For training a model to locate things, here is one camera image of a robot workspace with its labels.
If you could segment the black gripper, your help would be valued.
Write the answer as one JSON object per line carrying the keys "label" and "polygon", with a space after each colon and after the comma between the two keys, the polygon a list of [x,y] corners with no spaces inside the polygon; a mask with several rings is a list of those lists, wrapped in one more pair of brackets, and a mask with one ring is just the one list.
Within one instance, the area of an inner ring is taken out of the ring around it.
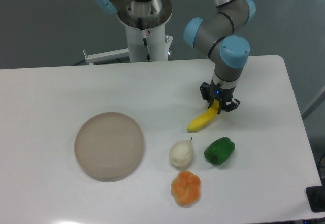
{"label": "black gripper", "polygon": [[203,100],[208,103],[208,108],[213,105],[213,99],[219,101],[218,113],[222,111],[231,112],[238,108],[240,101],[233,98],[234,90],[237,86],[237,81],[225,81],[219,78],[216,74],[213,75],[210,85],[203,82],[200,86],[200,92]]}

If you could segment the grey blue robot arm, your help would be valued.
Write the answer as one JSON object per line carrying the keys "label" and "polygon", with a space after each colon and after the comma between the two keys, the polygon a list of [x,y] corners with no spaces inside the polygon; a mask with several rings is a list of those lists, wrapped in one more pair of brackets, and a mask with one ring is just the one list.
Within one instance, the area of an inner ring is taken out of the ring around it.
{"label": "grey blue robot arm", "polygon": [[[170,0],[95,0],[109,15],[117,15],[124,25],[131,62],[168,59],[165,25],[172,15]],[[212,19],[192,19],[183,37],[188,45],[204,54],[215,65],[210,83],[200,87],[210,106],[219,104],[220,111],[235,110],[240,101],[233,97],[250,46],[235,31],[255,14],[253,0],[214,0],[217,13]]]}

